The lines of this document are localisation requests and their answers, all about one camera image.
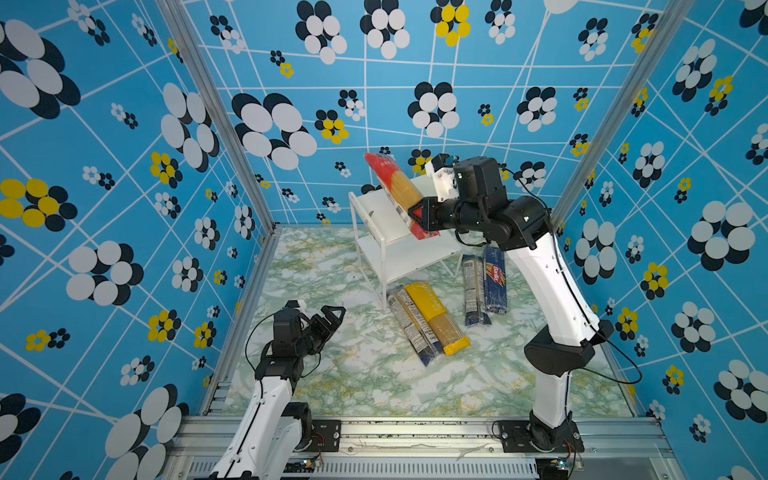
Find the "red spaghetti bag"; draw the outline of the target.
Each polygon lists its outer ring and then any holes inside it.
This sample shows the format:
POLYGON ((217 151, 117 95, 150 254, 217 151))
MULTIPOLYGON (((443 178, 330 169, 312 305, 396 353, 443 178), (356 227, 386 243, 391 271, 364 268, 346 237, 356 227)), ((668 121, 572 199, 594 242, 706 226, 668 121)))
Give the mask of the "red spaghetti bag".
POLYGON ((393 203, 398 216, 406 228, 417 240, 437 236, 436 232, 428 232, 413 220, 408 209, 417 205, 422 199, 422 193, 416 188, 409 177, 403 172, 391 155, 380 153, 365 153, 368 166, 376 174, 387 197, 393 203))

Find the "clear blue spaghetti bag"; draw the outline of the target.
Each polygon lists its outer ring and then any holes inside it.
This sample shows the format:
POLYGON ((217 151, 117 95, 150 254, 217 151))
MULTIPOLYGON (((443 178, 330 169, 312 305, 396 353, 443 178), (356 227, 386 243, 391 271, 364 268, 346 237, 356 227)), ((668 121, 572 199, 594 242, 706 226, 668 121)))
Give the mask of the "clear blue spaghetti bag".
POLYGON ((443 352, 441 342, 404 288, 387 293, 387 303, 424 366, 443 352))

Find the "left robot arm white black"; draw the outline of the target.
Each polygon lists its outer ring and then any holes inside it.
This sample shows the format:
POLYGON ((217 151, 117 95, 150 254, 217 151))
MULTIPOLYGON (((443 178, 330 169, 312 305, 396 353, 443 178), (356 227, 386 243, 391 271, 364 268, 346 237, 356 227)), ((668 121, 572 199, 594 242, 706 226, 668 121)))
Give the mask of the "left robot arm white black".
POLYGON ((259 363, 252 365, 255 385, 233 439, 209 474, 211 479, 279 479, 298 447, 312 439, 312 414, 293 400, 304 376, 304 360, 318 356, 342 325, 346 309, 325 305, 311 317, 301 303, 289 301, 270 314, 273 338, 259 363))

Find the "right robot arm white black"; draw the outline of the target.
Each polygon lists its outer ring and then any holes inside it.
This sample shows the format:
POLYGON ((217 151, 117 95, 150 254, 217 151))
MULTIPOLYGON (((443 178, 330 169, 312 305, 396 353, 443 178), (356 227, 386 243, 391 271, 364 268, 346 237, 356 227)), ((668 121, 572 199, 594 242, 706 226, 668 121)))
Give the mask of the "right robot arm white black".
POLYGON ((589 364, 613 327, 590 309, 567 269, 549 209, 531 193, 509 199, 493 158, 428 166, 427 176, 436 193, 409 207, 409 216, 428 232, 482 233, 523 274, 546 319, 524 347, 536 371, 528 427, 532 445, 550 452, 566 444, 583 452, 570 408, 571 373, 589 364))

